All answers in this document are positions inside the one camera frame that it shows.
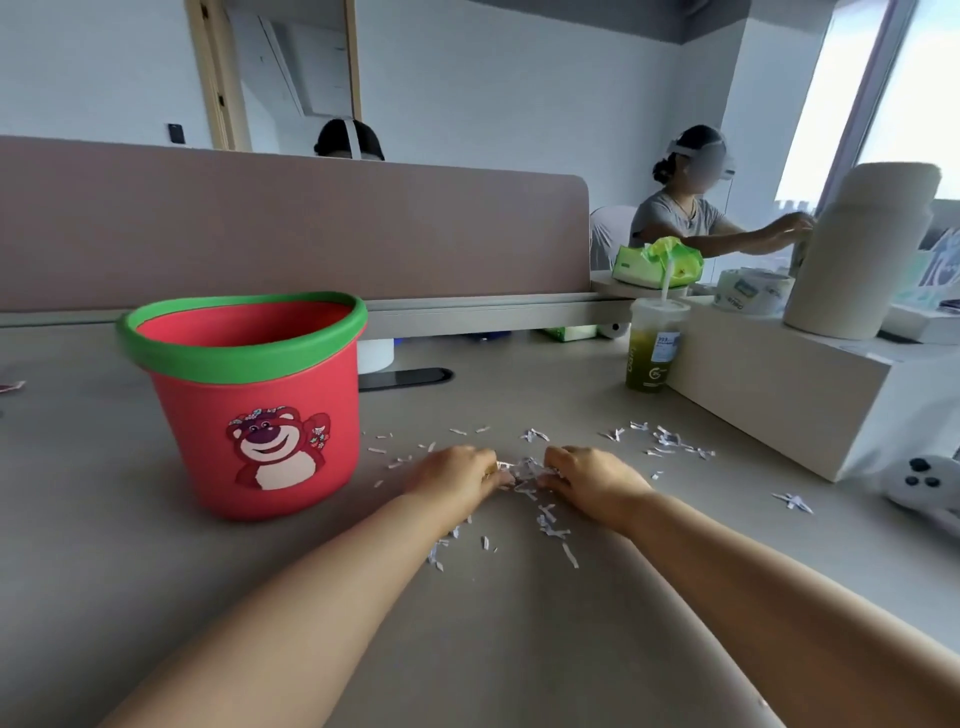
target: tape roll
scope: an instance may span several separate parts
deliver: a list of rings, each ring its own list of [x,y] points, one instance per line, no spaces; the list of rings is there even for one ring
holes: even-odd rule
[[[713,305],[751,316],[778,316],[790,298],[794,280],[763,268],[724,271],[717,281]]]

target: white cylindrical container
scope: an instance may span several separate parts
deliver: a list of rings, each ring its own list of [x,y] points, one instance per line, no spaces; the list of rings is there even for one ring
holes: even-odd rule
[[[393,339],[363,339],[357,342],[357,374],[379,372],[393,363]]]
[[[875,197],[869,192],[872,172]],[[855,167],[817,221],[783,322],[840,339],[876,336],[907,262],[929,229],[929,203],[939,180],[932,164]],[[876,204],[863,204],[871,199]]]

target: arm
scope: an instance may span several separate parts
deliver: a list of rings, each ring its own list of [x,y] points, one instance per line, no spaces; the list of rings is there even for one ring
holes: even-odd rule
[[[947,728],[960,657],[866,599],[656,493],[607,452],[547,450],[542,479],[629,538],[788,728]]]
[[[679,237],[684,245],[696,248],[704,257],[718,257],[727,253],[746,253],[747,255],[768,255],[782,250],[795,242],[801,234],[806,234],[812,225],[808,215],[794,212],[775,220],[757,231],[744,231],[725,216],[717,221],[710,235],[691,235],[684,237],[665,220],[648,223],[642,230],[635,231],[632,239],[641,243],[653,243],[662,237]]]
[[[430,548],[509,480],[492,450],[428,455],[408,493],[247,597],[104,728],[323,725]]]

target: game controller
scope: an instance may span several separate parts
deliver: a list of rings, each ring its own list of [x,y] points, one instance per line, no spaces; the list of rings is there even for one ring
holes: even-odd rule
[[[897,462],[880,474],[883,494],[904,508],[933,512],[960,509],[960,462],[941,455]]]

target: green drink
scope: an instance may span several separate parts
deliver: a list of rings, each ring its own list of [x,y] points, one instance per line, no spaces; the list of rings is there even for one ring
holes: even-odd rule
[[[659,392],[683,337],[689,303],[637,299],[627,354],[627,386],[638,392]]]

